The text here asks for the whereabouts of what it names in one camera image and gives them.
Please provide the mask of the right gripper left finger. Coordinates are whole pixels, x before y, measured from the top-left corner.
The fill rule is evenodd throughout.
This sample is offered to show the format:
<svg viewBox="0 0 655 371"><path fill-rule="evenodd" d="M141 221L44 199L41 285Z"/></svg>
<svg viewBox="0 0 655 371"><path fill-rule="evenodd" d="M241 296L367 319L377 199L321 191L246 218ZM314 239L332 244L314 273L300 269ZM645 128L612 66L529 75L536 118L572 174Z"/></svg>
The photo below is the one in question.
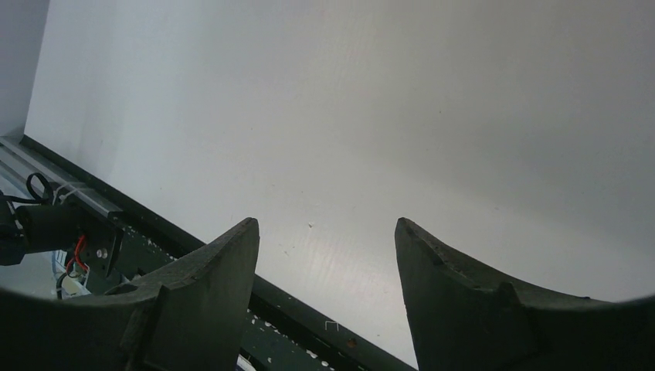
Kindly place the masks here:
<svg viewBox="0 0 655 371"><path fill-rule="evenodd" d="M103 295L1 293L3 370L233 370L260 245L252 217Z"/></svg>

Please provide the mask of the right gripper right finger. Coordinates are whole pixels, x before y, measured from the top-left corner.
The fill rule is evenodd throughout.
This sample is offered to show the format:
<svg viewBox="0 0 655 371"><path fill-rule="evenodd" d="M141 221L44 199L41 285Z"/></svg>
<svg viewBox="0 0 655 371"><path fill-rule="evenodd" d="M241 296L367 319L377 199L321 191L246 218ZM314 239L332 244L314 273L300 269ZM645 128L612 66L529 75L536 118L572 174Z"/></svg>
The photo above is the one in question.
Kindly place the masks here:
<svg viewBox="0 0 655 371"><path fill-rule="evenodd" d="M652 370L654 299L600 301L494 269L413 221L395 227L421 370Z"/></svg>

